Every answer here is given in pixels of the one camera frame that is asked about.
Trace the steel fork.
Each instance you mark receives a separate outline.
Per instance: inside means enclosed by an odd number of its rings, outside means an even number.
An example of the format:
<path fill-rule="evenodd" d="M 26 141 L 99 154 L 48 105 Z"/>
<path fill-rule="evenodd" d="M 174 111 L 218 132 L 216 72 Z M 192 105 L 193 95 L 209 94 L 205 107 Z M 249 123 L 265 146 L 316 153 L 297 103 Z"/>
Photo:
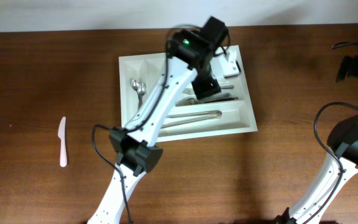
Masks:
<path fill-rule="evenodd" d="M 232 90 L 234 89 L 234 85 L 233 84 L 230 84 L 230 85 L 221 85 L 220 88 L 222 90 Z M 186 94 L 186 95 L 194 95 L 195 94 L 195 91 L 192 89 L 192 88 L 185 88 L 183 90 L 183 93 Z"/>

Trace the black handled fork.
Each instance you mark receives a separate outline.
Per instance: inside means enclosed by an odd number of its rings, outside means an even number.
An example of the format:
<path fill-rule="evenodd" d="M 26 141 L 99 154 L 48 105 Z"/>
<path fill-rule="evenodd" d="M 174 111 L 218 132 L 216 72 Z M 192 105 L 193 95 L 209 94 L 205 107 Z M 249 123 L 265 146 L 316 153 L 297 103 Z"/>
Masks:
<path fill-rule="evenodd" d="M 198 105 L 203 103 L 214 103 L 219 101 L 229 101 L 229 100 L 237 100 L 237 99 L 238 97 L 232 96 L 230 93 L 220 93 L 207 98 L 203 98 L 201 100 L 198 100 L 195 97 L 186 97 L 176 102 L 175 106 L 190 106 L 190 105 Z"/>

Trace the small steel teaspoon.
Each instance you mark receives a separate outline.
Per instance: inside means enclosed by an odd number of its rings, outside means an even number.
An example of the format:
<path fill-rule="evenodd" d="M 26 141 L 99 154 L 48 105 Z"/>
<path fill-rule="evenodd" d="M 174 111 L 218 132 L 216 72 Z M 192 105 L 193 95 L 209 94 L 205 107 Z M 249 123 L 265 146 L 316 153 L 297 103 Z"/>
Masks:
<path fill-rule="evenodd" d="M 131 84 L 131 88 L 133 90 L 135 90 L 136 92 L 138 92 L 138 89 L 139 89 L 139 86 L 140 86 L 139 82 L 137 80 L 131 78 L 130 84 Z"/>
<path fill-rule="evenodd" d="M 137 88 L 137 96 L 138 96 L 138 108 L 140 108 L 143 104 L 143 96 L 146 94 L 146 87 L 143 83 L 139 83 Z"/>

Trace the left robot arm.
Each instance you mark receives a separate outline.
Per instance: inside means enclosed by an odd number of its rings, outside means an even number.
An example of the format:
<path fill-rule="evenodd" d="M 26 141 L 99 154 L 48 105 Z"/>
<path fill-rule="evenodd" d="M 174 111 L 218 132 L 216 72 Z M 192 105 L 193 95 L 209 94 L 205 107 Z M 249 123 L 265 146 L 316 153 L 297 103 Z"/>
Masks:
<path fill-rule="evenodd" d="M 141 178 L 153 170 L 163 150 L 156 146 L 163 122 L 183 90 L 192 85 L 197 99 L 221 91 L 210 61 L 229 37 L 225 23 L 210 17 L 203 27 L 179 25 L 165 41 L 165 70 L 146 101 L 124 127 L 108 128 L 116 152 L 112 179 L 89 223 L 119 223 Z"/>

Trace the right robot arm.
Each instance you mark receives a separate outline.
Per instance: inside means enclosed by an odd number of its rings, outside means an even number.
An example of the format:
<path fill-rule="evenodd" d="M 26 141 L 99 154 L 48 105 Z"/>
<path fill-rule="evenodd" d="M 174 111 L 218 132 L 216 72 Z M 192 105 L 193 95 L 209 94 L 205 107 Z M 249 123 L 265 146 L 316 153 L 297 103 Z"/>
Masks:
<path fill-rule="evenodd" d="M 345 57 L 337 81 L 346 76 L 358 78 L 358 57 Z M 327 143 L 318 136 L 317 123 L 322 112 L 330 106 L 345 106 L 358 112 L 349 103 L 333 102 L 324 105 L 315 117 L 313 131 L 316 140 L 327 152 L 323 165 L 308 190 L 294 206 L 286 208 L 274 223 L 319 223 L 335 196 L 347 181 L 358 173 L 358 114 L 339 122 L 331 131 Z"/>

